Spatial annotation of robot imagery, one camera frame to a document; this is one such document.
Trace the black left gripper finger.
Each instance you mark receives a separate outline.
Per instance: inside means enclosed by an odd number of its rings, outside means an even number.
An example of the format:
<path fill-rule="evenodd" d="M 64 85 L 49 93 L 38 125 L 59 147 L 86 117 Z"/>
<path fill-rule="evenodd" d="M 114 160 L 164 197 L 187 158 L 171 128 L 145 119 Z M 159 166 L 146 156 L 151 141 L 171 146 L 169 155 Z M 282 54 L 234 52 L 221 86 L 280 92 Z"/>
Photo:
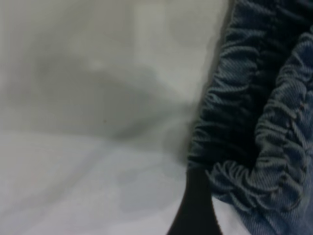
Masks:
<path fill-rule="evenodd" d="M 204 169 L 187 171 L 186 189 L 169 235 L 222 235 Z"/>

